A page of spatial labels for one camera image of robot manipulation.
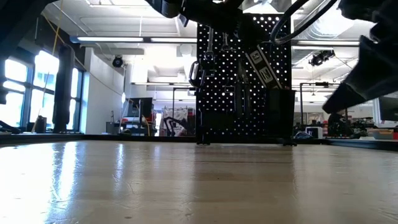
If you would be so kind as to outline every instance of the black pegboard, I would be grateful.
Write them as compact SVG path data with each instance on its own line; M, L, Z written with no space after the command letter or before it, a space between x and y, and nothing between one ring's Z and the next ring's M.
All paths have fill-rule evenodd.
M272 28L279 20L280 15L251 14L252 21L258 28L264 29L269 40ZM290 33L290 23L286 23L281 30L282 34ZM198 61L204 61L204 54L208 47L209 27L198 25L197 55ZM202 134L217 139L218 142L228 142L231 138L263 138L267 133L265 118L266 87L261 84L258 76L250 66L243 52L242 40L236 37L228 37L228 45L234 50L224 52L222 32L214 31L213 51L215 58L215 71L208 73L200 93L197 94L198 122L200 117L206 119L205 129L198 129L198 138ZM282 88L291 88L292 66L290 43L274 45L269 42L260 44ZM249 82L251 84L251 119L237 118L234 116L234 93L226 92L226 86L234 86L238 75L238 60L243 60ZM229 119L226 125L221 119Z

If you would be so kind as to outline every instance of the wooden table surface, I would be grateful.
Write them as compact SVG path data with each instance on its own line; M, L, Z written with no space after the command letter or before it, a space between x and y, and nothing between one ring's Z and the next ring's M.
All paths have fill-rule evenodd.
M0 223L398 223L398 154L112 141L2 147Z

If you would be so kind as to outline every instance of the black cable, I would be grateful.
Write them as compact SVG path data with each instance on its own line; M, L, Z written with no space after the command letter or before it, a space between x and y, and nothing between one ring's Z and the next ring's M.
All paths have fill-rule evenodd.
M295 3L292 4L292 6L290 6L286 10L285 14L282 16L280 21L275 25L275 27L271 32L271 42L275 44L284 44L288 41L291 41L294 37L298 36L305 29L310 27L310 25L312 25L316 20L318 20L322 15L324 15L324 13L326 13L337 2L337 0L330 0L330 2L323 9L321 9L315 16L313 16L300 28L295 30L292 34L286 35L285 37L276 38L282 26L285 25L285 23L292 17L292 15L308 1L309 0L297 0Z

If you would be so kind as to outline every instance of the ceiling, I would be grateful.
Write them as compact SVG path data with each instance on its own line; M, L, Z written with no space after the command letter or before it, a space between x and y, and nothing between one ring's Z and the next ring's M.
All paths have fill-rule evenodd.
M283 13L291 0L245 0L241 6L244 12L252 13ZM323 0L309 1L296 13L293 25L300 26L301 22L313 16L312 12L319 10L317 6L324 4ZM98 35L98 36L129 36L129 37L196 37L197 24L189 22L183 27L177 19L167 19L154 11L144 0L64 0L60 14L60 1L49 4L44 13L49 19L58 24L70 35ZM367 35L373 26L370 22L347 21L336 7L323 16L316 24L304 32L301 39L341 39L358 40L360 35ZM134 49L145 50L150 67L148 79L152 82L170 80L174 77L178 82L186 81L187 67L193 62L196 53L192 50L192 60L182 60L180 45L177 44L98 44L92 46L104 60L112 60L120 49L131 50L124 54L128 63L133 63ZM336 57L319 67L312 68L308 61L316 50L292 50L292 78L293 85L312 80L326 82L340 82L358 61L357 48L335 47ZM164 57L155 57L157 52L163 52Z

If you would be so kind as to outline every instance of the security camera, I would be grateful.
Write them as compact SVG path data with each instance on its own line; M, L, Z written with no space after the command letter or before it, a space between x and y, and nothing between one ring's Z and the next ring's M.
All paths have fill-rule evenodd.
M112 65L115 68L121 68L123 66L123 57L122 57L122 55L115 56Z

